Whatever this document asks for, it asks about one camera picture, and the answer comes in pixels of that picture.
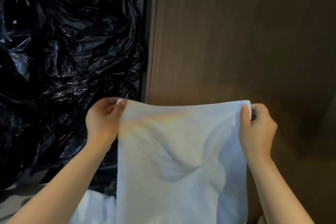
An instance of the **white towel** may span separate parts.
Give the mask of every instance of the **white towel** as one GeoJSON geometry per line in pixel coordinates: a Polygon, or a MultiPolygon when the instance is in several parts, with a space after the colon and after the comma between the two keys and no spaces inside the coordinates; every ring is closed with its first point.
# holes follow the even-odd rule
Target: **white towel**
{"type": "Polygon", "coordinates": [[[251,109],[249,101],[168,107],[129,100],[118,134],[116,224],[245,223],[242,104],[251,109]]]}

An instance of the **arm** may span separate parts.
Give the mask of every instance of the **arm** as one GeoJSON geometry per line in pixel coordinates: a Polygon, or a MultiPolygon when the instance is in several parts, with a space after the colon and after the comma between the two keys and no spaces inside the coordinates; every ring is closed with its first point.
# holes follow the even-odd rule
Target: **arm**
{"type": "Polygon", "coordinates": [[[257,186],[260,202],[269,224],[314,224],[271,159],[277,124],[266,106],[253,104],[255,120],[250,121],[247,106],[240,113],[239,140],[257,186]]]}
{"type": "Polygon", "coordinates": [[[67,224],[117,136],[119,119],[127,104],[118,98],[95,103],[86,116],[88,139],[81,150],[7,224],[67,224]]]}

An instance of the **folded cloth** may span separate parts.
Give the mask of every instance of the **folded cloth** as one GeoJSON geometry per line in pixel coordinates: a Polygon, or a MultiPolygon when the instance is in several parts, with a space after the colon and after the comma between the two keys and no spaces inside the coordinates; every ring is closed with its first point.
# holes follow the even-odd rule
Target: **folded cloth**
{"type": "Polygon", "coordinates": [[[152,106],[129,100],[118,134],[115,223],[245,223],[243,104],[251,110],[249,101],[152,106]]]}

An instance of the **hand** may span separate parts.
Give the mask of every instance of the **hand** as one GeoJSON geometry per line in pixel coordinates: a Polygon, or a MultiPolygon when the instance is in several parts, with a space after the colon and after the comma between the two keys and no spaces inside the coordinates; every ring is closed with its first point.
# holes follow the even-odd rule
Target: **hand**
{"type": "Polygon", "coordinates": [[[101,145],[107,151],[114,142],[119,128],[120,116],[123,113],[127,100],[123,99],[116,104],[119,98],[103,98],[95,103],[87,112],[86,145],[101,145]]]}
{"type": "Polygon", "coordinates": [[[241,107],[239,141],[249,166],[271,160],[271,147],[278,125],[263,104],[252,104],[255,120],[250,121],[249,109],[241,107]]]}

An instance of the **wooden door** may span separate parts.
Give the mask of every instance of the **wooden door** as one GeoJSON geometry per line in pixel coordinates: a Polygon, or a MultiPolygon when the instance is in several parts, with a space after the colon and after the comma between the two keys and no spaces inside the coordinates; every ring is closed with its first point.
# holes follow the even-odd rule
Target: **wooden door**
{"type": "MultiPolygon", "coordinates": [[[[280,172],[316,223],[336,210],[336,0],[157,0],[149,103],[249,99],[279,125],[280,172]]],[[[248,174],[249,219],[261,206],[248,174]]]]}

